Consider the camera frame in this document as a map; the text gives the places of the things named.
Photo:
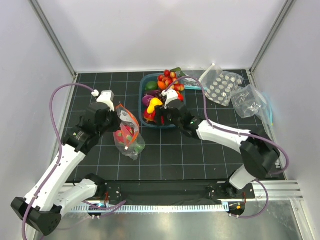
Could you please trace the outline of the orange zipper clear bag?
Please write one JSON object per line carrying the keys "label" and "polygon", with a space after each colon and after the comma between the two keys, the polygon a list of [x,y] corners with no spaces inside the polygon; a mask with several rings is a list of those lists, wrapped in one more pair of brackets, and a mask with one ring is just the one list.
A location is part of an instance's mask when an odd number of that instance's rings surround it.
{"label": "orange zipper clear bag", "polygon": [[146,147],[145,140],[140,133],[140,124],[122,104],[115,109],[120,118],[120,130],[113,133],[115,146],[122,155],[135,161]]}

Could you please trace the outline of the pink dragon fruit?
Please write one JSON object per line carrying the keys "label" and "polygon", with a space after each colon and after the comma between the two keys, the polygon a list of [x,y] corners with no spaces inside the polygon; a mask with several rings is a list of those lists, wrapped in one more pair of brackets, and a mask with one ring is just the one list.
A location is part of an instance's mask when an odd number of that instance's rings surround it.
{"label": "pink dragon fruit", "polygon": [[122,154],[140,154],[146,146],[140,131],[128,125],[120,125],[121,129],[113,133],[114,143]]}

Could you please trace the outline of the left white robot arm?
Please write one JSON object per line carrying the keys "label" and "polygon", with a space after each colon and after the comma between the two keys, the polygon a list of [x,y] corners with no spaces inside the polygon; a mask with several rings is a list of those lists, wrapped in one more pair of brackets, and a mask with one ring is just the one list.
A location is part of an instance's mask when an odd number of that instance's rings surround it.
{"label": "left white robot arm", "polygon": [[25,197],[15,197],[11,208],[22,220],[44,236],[50,235],[62,217],[73,207],[89,198],[101,200],[107,192],[106,181],[94,173],[63,194],[61,188],[105,133],[120,129],[121,120],[114,107],[102,102],[88,106],[79,123],[62,140],[54,162]]}

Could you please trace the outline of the red apple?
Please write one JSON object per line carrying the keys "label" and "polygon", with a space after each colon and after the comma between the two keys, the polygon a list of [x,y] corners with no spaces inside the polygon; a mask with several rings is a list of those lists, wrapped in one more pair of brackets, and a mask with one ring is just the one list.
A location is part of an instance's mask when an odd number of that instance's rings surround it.
{"label": "red apple", "polygon": [[160,117],[160,120],[161,120],[161,125],[164,126],[165,125],[165,119],[164,119],[164,116],[161,116]]}

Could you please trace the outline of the yellow pear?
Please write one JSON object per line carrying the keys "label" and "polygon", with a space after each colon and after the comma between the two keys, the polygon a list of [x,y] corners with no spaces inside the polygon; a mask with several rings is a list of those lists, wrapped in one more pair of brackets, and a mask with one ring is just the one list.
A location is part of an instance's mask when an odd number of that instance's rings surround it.
{"label": "yellow pear", "polygon": [[160,99],[158,99],[156,97],[152,98],[149,102],[149,106],[147,108],[147,113],[152,114],[155,111],[155,108],[157,106],[162,106],[162,105],[163,105],[163,102]]}

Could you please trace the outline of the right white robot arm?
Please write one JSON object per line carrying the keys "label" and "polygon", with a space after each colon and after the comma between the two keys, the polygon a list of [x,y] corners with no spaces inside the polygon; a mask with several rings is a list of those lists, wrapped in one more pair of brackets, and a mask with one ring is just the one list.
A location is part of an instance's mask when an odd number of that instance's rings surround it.
{"label": "right white robot arm", "polygon": [[255,133],[236,129],[192,115],[179,99],[155,106],[153,115],[157,125],[174,125],[189,138],[217,143],[241,155],[242,166],[222,186],[230,198],[237,198],[252,181],[268,175],[280,157],[280,151],[263,130]]}

